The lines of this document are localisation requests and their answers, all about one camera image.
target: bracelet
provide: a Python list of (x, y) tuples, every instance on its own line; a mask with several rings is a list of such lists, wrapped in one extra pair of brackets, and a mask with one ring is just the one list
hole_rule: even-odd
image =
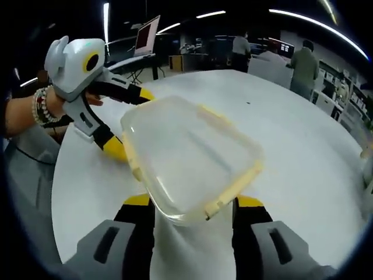
[(59, 121), (61, 118), (53, 117), (52, 114), (47, 109), (46, 99), (47, 99), (47, 90), (50, 89), (51, 86), (47, 88), (42, 88), (36, 90), (34, 97), (33, 97), (33, 117), (35, 122), (43, 125), (46, 123), (54, 123)]

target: clear plastic lid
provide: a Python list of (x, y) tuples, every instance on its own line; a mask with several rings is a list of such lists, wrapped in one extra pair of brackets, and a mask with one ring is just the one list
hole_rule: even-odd
[(181, 97), (137, 106), (121, 125), (133, 174), (175, 223), (211, 218), (262, 170), (260, 145)]

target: wrist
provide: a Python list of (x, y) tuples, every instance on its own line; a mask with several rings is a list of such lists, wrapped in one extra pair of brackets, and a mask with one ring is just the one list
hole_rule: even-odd
[(62, 108), (64, 102), (65, 101), (55, 93), (53, 87), (47, 89), (45, 104), (47, 105), (47, 110), (53, 117), (60, 118), (65, 114)]

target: computer monitor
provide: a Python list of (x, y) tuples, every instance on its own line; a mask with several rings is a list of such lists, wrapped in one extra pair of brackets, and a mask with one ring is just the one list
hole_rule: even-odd
[(138, 31), (136, 39), (135, 53), (133, 56), (147, 55), (153, 53), (154, 41), (156, 39), (157, 28), (160, 16), (145, 23)]

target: table surface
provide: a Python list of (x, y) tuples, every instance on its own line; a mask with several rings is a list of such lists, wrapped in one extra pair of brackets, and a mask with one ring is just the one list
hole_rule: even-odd
[[(207, 71), (143, 84), (159, 97), (179, 95), (224, 114), (265, 151), (262, 174), (243, 194), (261, 200), (274, 221), (283, 221), (309, 245), (321, 265), (338, 267), (363, 228), (361, 148), (319, 108), (293, 92), (236, 71)], [(92, 107), (116, 135), (131, 106), (104, 99)], [(52, 221), (62, 262), (78, 241), (124, 200), (143, 193), (126, 164), (107, 158), (70, 126), (55, 168)]]

